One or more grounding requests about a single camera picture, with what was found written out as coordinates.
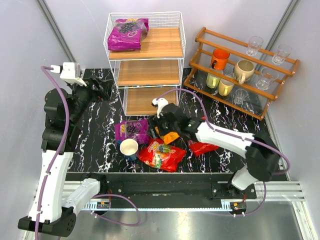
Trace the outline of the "purple grape candy bag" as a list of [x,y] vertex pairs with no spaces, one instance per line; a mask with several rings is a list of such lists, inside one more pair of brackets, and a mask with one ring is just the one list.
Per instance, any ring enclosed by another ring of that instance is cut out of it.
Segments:
[[107,49],[113,52],[140,50],[148,32],[148,18],[117,19],[107,38]]

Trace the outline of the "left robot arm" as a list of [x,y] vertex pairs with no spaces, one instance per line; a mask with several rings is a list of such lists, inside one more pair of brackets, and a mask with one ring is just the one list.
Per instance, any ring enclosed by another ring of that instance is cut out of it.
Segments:
[[38,188],[34,203],[27,216],[18,221],[18,228],[34,233],[68,237],[73,231],[76,218],[92,198],[116,197],[102,173],[88,172],[80,186],[63,199],[63,189],[69,164],[81,130],[80,118],[92,102],[108,101],[113,80],[100,81],[91,76],[84,80],[85,85],[69,84],[67,93],[56,86],[44,97],[45,129],[42,134],[42,163]]

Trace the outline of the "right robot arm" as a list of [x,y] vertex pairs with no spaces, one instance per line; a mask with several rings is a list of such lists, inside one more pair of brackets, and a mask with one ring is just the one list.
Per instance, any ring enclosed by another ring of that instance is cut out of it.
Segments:
[[154,99],[151,104],[157,109],[154,120],[161,135],[174,132],[186,140],[224,148],[246,160],[246,166],[229,180],[231,188],[243,191],[255,182],[270,181],[275,174],[280,154],[269,137],[236,132],[207,119],[188,117],[164,98]]

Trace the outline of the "yellow orange candy bag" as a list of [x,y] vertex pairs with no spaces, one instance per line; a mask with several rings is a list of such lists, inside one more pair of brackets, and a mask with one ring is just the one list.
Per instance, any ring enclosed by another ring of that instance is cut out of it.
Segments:
[[155,127],[154,129],[157,135],[160,137],[161,140],[163,140],[163,142],[166,145],[169,145],[170,143],[172,143],[180,137],[176,132],[169,132],[166,135],[160,135],[158,127]]

